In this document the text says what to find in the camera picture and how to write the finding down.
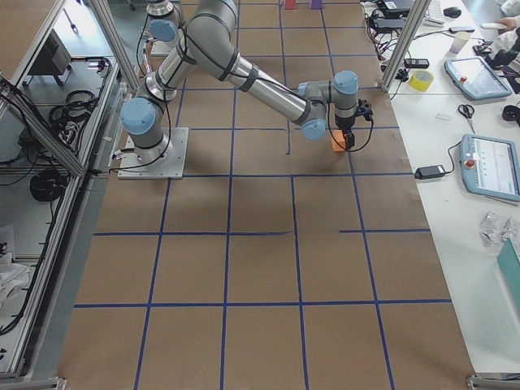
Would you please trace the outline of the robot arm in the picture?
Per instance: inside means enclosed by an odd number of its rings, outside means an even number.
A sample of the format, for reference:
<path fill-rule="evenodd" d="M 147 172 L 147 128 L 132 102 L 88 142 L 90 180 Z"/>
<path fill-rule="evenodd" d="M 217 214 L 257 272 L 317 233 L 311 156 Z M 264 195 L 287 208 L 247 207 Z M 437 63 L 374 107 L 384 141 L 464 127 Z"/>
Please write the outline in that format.
<path fill-rule="evenodd" d="M 168 24 L 174 48 L 158 70 L 145 76 L 136 96 L 123 105 L 120 114 L 139 167 L 161 161 L 167 154 L 172 142 L 162 130 L 161 122 L 169 101 L 196 67 L 257 98 L 298 125 L 303 136 L 310 140 L 324 135 L 328 108 L 334 106 L 344 147 L 353 148 L 352 127 L 360 114 L 357 75 L 341 71 L 332 80 L 305 82 L 293 92 L 241 56 L 231 42 L 237 20 L 234 2 L 201 1 L 188 22 Z"/>

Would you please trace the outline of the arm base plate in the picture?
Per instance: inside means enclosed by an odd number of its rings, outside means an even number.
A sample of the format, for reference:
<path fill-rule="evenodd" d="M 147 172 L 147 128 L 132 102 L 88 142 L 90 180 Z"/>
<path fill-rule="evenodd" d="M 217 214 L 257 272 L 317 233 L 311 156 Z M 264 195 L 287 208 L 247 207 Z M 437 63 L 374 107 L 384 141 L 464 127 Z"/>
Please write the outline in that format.
<path fill-rule="evenodd" d="M 162 142 L 153 149 L 139 149 L 128 136 L 126 148 L 133 149 L 122 155 L 117 176 L 121 180 L 182 180 L 189 129 L 162 127 Z"/>

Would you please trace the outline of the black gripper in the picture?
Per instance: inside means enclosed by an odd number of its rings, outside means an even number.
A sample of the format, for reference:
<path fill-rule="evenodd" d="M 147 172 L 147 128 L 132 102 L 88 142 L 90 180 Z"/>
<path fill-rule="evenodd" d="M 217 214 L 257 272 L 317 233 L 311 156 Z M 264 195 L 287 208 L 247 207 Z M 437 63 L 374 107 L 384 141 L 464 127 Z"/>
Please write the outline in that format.
<path fill-rule="evenodd" d="M 351 129 L 355 124 L 356 109 L 344 110 L 336 108 L 334 114 L 336 126 L 344 132 L 345 148 L 351 150 L 355 146 L 355 136 Z"/>

